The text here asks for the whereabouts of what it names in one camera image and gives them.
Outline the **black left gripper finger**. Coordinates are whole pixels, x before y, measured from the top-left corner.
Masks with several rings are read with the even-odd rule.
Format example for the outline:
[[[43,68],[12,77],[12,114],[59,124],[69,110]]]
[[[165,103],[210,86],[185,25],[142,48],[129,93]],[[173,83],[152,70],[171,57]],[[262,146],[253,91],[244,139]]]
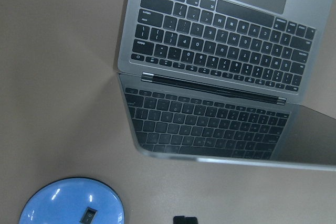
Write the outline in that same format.
[[[173,224],[197,224],[197,218],[186,216],[174,216]]]

